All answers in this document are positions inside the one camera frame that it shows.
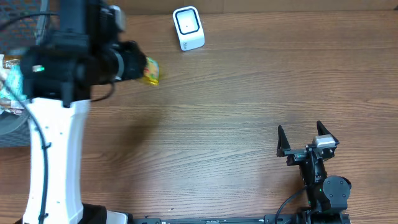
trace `white device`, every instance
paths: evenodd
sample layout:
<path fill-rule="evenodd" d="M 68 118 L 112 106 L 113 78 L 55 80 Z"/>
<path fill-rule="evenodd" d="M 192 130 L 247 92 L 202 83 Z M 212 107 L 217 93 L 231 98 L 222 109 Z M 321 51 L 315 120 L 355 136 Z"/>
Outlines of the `white device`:
<path fill-rule="evenodd" d="M 181 50 L 191 50 L 205 44 L 205 33 L 195 7 L 188 6 L 176 9 L 173 12 L 173 20 Z"/>
<path fill-rule="evenodd" d="M 44 224 L 77 224 L 83 217 L 80 197 L 80 166 L 84 125 L 90 100 L 64 108 L 61 100 L 34 98 L 27 105 L 43 130 L 49 164 Z M 29 121 L 31 140 L 30 192 L 23 223 L 38 223 L 42 201 L 44 160 L 40 136 Z M 127 215 L 107 211 L 107 224 L 126 224 Z"/>

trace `small white box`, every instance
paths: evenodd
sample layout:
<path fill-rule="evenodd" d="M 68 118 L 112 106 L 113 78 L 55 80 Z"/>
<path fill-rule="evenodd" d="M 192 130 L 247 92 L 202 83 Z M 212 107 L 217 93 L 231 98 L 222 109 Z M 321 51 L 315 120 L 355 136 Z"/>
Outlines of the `small white box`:
<path fill-rule="evenodd" d="M 191 50 L 205 44 L 205 33 L 195 7 L 188 6 L 176 9 L 173 12 L 173 20 L 181 50 Z"/>

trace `yellow object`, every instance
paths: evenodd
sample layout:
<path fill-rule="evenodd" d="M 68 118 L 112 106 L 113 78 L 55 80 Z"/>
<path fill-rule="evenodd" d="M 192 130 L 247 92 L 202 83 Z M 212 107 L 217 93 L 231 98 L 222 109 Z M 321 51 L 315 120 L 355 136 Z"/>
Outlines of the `yellow object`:
<path fill-rule="evenodd" d="M 147 66 L 141 80 L 147 84 L 159 85 L 159 64 L 150 57 L 147 57 Z"/>

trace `snack bag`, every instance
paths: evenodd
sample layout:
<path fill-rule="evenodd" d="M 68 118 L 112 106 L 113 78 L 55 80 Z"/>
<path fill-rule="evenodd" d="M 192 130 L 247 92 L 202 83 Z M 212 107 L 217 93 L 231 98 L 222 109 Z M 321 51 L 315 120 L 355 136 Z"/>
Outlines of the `snack bag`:
<path fill-rule="evenodd" d="M 144 69 L 142 82 L 151 85 L 159 85 L 159 64 L 152 58 L 147 57 L 147 66 Z"/>
<path fill-rule="evenodd" d="M 21 100 L 26 100 L 26 96 L 22 94 L 23 76 L 19 69 L 20 59 L 19 55 L 0 55 L 0 78 L 6 81 L 7 86 L 14 90 Z M 23 107 L 0 82 L 0 114 L 4 111 L 21 115 Z"/>

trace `wood grain surface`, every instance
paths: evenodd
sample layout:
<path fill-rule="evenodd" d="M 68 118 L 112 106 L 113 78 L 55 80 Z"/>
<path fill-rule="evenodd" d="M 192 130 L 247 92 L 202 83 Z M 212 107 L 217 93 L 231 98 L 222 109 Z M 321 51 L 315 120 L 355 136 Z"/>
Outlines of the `wood grain surface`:
<path fill-rule="evenodd" d="M 109 0 L 126 14 L 171 14 L 195 6 L 200 14 L 239 12 L 368 11 L 393 10 L 398 0 Z"/>
<path fill-rule="evenodd" d="M 135 217 L 258 217 L 302 187 L 276 157 L 277 127 L 300 148 L 316 121 L 340 140 L 353 223 L 397 223 L 398 13 L 202 15 L 206 44 L 181 52 L 172 16 L 130 16 L 124 39 L 160 63 L 160 86 L 117 84 L 92 104 L 82 199 Z M 108 91 L 96 87 L 93 97 Z M 0 149 L 0 223 L 22 216 L 29 148 Z M 292 213 L 306 198 L 289 204 Z"/>

